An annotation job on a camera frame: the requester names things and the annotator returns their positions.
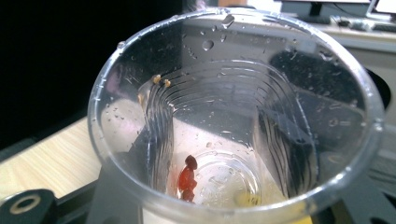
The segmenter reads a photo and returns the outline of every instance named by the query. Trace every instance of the screw hole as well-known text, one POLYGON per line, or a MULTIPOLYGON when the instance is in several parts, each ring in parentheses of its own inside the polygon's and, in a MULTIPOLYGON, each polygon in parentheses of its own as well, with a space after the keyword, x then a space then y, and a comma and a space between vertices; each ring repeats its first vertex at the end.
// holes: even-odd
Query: screw hole
POLYGON ((25 213, 36 207, 40 201, 41 198, 37 194, 24 196, 12 204, 12 206, 9 208, 9 212, 13 215, 25 213))
POLYGON ((379 217, 372 217, 370 218, 370 221, 372 224, 389 224, 387 221, 384 221, 383 219, 379 217))

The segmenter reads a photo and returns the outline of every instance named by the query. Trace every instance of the plastic cup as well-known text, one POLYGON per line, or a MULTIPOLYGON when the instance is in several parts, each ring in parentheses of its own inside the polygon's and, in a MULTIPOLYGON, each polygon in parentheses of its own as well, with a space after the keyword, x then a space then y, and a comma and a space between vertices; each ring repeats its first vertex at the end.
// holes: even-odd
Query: plastic cup
POLYGON ((176 223, 312 215, 366 169, 383 129, 378 92, 349 52, 302 21, 242 8, 175 16, 120 42, 88 116, 125 197, 176 223))

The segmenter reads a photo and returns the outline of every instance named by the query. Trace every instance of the table surface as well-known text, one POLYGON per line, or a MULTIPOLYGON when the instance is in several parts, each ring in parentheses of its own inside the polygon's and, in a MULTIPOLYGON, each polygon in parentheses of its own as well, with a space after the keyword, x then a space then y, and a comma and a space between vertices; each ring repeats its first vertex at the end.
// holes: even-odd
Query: table surface
POLYGON ((357 31, 335 24, 315 24, 314 27, 330 35, 346 48, 396 53, 396 34, 394 33, 357 31))
POLYGON ((0 163, 0 200, 28 189, 51 189, 60 198, 96 180, 100 167, 81 119, 0 163))

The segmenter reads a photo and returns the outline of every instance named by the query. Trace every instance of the cup rim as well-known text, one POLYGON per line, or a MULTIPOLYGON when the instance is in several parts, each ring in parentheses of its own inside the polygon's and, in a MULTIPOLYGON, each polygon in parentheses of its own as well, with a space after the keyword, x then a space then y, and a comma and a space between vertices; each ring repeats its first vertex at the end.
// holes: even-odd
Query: cup rim
MULTIPOLYGON (((286 201, 280 203, 272 203, 263 206, 254 206, 249 208, 213 208, 211 207, 208 209, 207 206, 203 205, 196 205, 191 203, 183 202, 179 199, 173 198, 169 195, 165 195, 156 191, 149 186, 135 180, 132 176, 128 175, 128 172, 123 170, 122 167, 117 164, 115 158, 111 155, 109 156, 111 162, 110 166, 104 165, 105 169, 108 169, 109 172, 114 172, 115 170, 121 170, 120 175, 122 175, 123 179, 128 179, 129 184, 132 184, 135 187, 138 187, 138 191, 134 190, 131 192, 136 197, 140 197, 144 195, 146 200, 145 202, 142 201, 141 203, 144 204, 148 209, 155 209, 158 208, 159 203, 161 207, 166 208, 163 211, 158 211, 162 216, 165 217, 172 217, 173 212, 172 210, 174 207, 183 207, 185 209, 186 215, 197 214, 197 213, 206 213, 208 215, 214 216, 214 214, 220 214, 220 216, 232 215, 243 215, 243 217, 251 216, 249 214, 257 214, 262 213, 264 217, 275 217, 278 216, 281 219, 279 221, 290 221, 295 218, 300 218, 303 216, 309 216, 314 212, 317 212, 332 203, 335 203, 339 200, 339 191, 346 188, 355 178, 357 178, 368 166, 369 161, 374 156, 377 147, 380 142, 380 133, 383 129, 383 118, 384 118, 384 111, 381 108, 379 94, 377 89, 372 82, 372 80, 368 77, 365 70, 362 66, 358 63, 358 61, 338 42, 332 39, 329 35, 322 33, 317 28, 309 25, 303 21, 297 21, 294 18, 289 18, 287 16, 283 16, 279 13, 263 11, 263 10, 255 10, 250 8, 225 8, 225 7, 216 7, 216 8, 209 8, 204 11, 197 11, 186 13, 180 16, 174 16, 168 20, 160 21, 155 24, 150 25, 149 27, 143 29, 142 31, 132 35, 125 41, 125 48, 128 48, 132 45, 136 40, 141 39, 145 35, 163 27, 172 25, 178 21, 184 21, 188 19, 208 16, 208 15, 247 15, 247 16, 261 16, 272 18, 276 21, 285 22, 288 26, 296 28, 300 31, 310 34, 316 40, 320 40, 327 46, 329 49, 332 50, 335 54, 340 56, 340 59, 344 62, 348 62, 348 68, 350 71, 353 72, 354 78, 356 78, 357 82, 360 83, 361 92, 363 94, 364 103, 367 105, 365 110, 365 118, 366 118, 366 127, 363 131, 363 141, 360 144, 362 150, 360 150, 354 159, 347 165, 347 167, 340 172, 338 175, 332 177, 324 184, 315 187, 314 189, 309 190, 308 192, 295 196, 293 198, 287 199, 286 201), (281 216, 275 210, 283 210, 285 208, 289 208, 290 211, 296 211, 295 213, 284 214, 281 216)), ((107 60, 106 64, 103 66, 100 74, 108 74, 109 69, 112 67, 114 62, 120 57, 120 51, 122 49, 116 49, 116 51, 110 56, 107 60)), ((95 81, 95 84, 100 84, 102 77, 98 77, 95 81)), ((100 116, 97 114, 97 106, 98 101, 94 100, 100 95, 100 91, 92 90, 91 100, 89 101, 89 109, 88 109, 88 123, 89 123, 89 133, 93 148, 98 155, 99 160, 102 164, 105 164, 108 161, 101 156, 101 151, 99 151, 96 138, 94 137, 95 133, 92 129, 100 130, 100 126, 97 122, 92 122, 93 119, 98 119, 100 116)))

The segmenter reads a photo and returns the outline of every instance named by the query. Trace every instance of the desk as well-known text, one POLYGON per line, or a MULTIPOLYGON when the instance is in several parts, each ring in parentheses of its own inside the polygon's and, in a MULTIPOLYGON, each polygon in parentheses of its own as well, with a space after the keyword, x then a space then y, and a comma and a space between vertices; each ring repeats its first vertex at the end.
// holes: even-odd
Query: desk
POLYGON ((61 198, 96 180, 100 167, 81 119, 0 163, 0 200, 28 189, 51 189, 61 198))

